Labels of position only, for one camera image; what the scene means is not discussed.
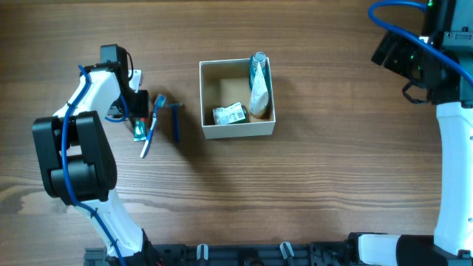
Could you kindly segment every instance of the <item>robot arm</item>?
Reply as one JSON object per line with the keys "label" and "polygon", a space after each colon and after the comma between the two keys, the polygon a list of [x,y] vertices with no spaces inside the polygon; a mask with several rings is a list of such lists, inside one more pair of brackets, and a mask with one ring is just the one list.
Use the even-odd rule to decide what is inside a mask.
{"label": "robot arm", "polygon": [[[426,5],[423,36],[419,39],[456,66],[390,31],[372,57],[373,62],[409,79],[403,94],[411,103],[431,101],[437,105],[442,137],[442,197],[434,236],[363,234],[356,240],[361,262],[389,266],[472,264],[472,10],[470,0],[428,1]],[[427,90],[426,100],[413,100],[406,93],[413,84]]]}
{"label": "robot arm", "polygon": [[[107,114],[148,116],[148,92],[134,88],[141,83],[141,71],[133,69],[133,76],[130,75],[129,79],[126,75],[129,73],[128,63],[124,60],[126,54],[125,49],[117,45],[101,47],[101,60],[105,62],[85,68],[88,77],[80,76],[79,87],[69,102],[52,117],[39,118],[34,122],[33,137],[47,193],[51,197],[60,197],[66,205],[74,205],[90,219],[106,243],[109,264],[119,265],[118,248],[127,265],[155,265],[158,254],[144,231],[126,212],[115,190],[117,168],[101,125]],[[64,121],[71,103],[75,104],[86,86],[86,78],[90,81],[90,87],[72,107],[75,109],[68,121]],[[126,114],[124,109],[129,109],[129,113]],[[65,185],[59,153],[63,123],[68,123],[67,145],[80,146],[82,152],[67,156],[69,180],[78,204],[74,204]],[[80,205],[95,211],[91,213]]]}

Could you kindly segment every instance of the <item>white box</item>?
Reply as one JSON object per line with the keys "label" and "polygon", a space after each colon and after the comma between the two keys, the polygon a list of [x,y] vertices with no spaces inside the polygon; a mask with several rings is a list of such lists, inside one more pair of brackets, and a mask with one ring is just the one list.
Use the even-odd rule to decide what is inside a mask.
{"label": "white box", "polygon": [[[276,124],[271,67],[266,58],[266,85],[270,103],[266,115],[257,119],[250,115],[250,58],[200,62],[200,115],[206,139],[246,137],[273,134]],[[247,112],[247,123],[215,125],[212,110],[241,102]]]}

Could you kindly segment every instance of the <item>black mount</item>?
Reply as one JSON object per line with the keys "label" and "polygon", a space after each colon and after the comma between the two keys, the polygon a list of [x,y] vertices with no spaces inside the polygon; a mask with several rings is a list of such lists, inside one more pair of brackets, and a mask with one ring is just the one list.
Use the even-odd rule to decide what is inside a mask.
{"label": "black mount", "polygon": [[[291,266],[314,266],[316,263],[310,245],[293,245],[293,264]],[[198,246],[186,245],[154,245],[154,249],[162,255],[162,266],[283,266],[288,265],[283,259],[278,245],[235,245],[209,246],[208,259],[197,259]],[[317,266],[330,264],[317,263]],[[115,266],[107,262],[104,248],[86,249],[84,266]]]}
{"label": "black mount", "polygon": [[[92,66],[86,66],[87,72],[110,71],[115,73],[120,86],[120,92],[125,98],[129,109],[129,116],[134,118],[147,118],[149,116],[149,94],[146,90],[138,90],[135,93],[129,86],[128,77],[128,52],[117,44],[101,46],[101,62]],[[123,103],[117,99],[108,115],[114,117],[123,116],[125,113]]]}
{"label": "black mount", "polygon": [[[107,201],[109,190],[117,184],[117,165],[97,112],[80,113],[66,123],[67,147],[80,146],[82,151],[67,158],[76,197],[79,201]],[[60,197],[64,204],[71,205],[60,155],[62,124],[57,117],[36,119],[33,139],[44,189],[51,197]]]}

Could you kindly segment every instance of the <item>wood grain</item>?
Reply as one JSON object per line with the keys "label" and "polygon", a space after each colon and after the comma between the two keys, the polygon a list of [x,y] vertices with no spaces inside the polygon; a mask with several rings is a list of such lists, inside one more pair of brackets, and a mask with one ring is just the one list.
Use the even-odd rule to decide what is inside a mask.
{"label": "wood grain", "polygon": [[[186,107],[171,113],[145,160],[124,124],[105,123],[118,191],[153,243],[295,243],[351,231],[432,233],[440,204],[440,134],[432,106],[370,62],[384,31],[372,1],[190,1],[0,5],[0,265],[82,265],[102,246],[73,208],[45,193],[31,125],[64,105],[78,64],[117,43],[143,88]],[[380,13],[410,30],[411,10]],[[199,61],[271,59],[269,137],[205,140]]]}

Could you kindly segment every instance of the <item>blue cable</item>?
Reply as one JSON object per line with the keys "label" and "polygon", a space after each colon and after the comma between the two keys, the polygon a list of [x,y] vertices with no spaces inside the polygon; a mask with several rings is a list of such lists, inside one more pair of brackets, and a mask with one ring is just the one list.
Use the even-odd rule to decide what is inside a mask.
{"label": "blue cable", "polygon": [[122,118],[120,119],[111,119],[110,117],[105,117],[105,120],[109,121],[109,122],[112,122],[112,123],[120,123],[120,122],[124,122],[126,120],[126,118],[128,117],[128,106],[126,105],[126,101],[125,101],[125,98],[123,97],[123,95],[120,95],[120,100],[121,100],[121,103],[123,104],[123,107],[125,108],[125,114],[123,115]]}
{"label": "blue cable", "polygon": [[414,34],[401,29],[400,27],[396,27],[394,25],[388,24],[379,18],[376,18],[374,15],[374,11],[378,7],[387,7],[387,6],[406,6],[406,7],[416,7],[419,10],[426,11],[427,5],[426,4],[420,4],[412,1],[396,1],[396,0],[386,0],[386,1],[380,1],[378,3],[374,3],[368,10],[368,16],[371,18],[375,24],[377,24],[379,27],[382,27],[390,32],[396,33],[398,35],[403,36],[404,38],[410,40],[414,44],[417,44],[420,48],[423,48],[430,54],[432,54],[434,57],[436,57],[439,61],[443,62],[445,65],[448,67],[453,68],[454,71],[456,71],[458,74],[462,75],[463,78],[465,78],[466,82],[470,84],[470,86],[473,88],[473,77],[457,62],[453,61],[450,59],[448,56],[444,55],[442,52],[439,52],[436,50],[434,47],[430,46],[429,44],[426,44],[422,40],[420,40],[417,36]]}
{"label": "blue cable", "polygon": [[69,169],[67,167],[67,124],[69,121],[69,117],[71,115],[71,112],[74,111],[74,109],[77,107],[81,99],[84,97],[84,95],[87,93],[87,90],[90,88],[90,79],[89,76],[87,75],[86,70],[82,67],[79,66],[79,69],[81,70],[82,74],[84,75],[86,79],[86,83],[84,87],[82,88],[81,92],[79,92],[79,95],[74,99],[74,101],[69,105],[69,108],[67,108],[66,114],[64,115],[64,122],[62,125],[62,138],[61,138],[61,153],[62,153],[62,169],[64,173],[64,182],[66,183],[66,189],[67,193],[69,194],[69,197],[71,198],[71,201],[74,205],[77,205],[81,208],[86,209],[87,211],[90,212],[90,215],[95,217],[98,224],[102,227],[103,232],[107,235],[107,237],[110,239],[112,242],[115,251],[117,252],[118,259],[120,260],[120,263],[122,266],[126,266],[125,260],[121,256],[120,249],[118,248],[117,242],[113,239],[113,236],[110,234],[109,230],[103,223],[102,219],[98,215],[98,213],[90,208],[88,205],[83,204],[82,202],[78,201],[77,197],[75,196],[74,189],[72,188],[72,183],[69,177]]}

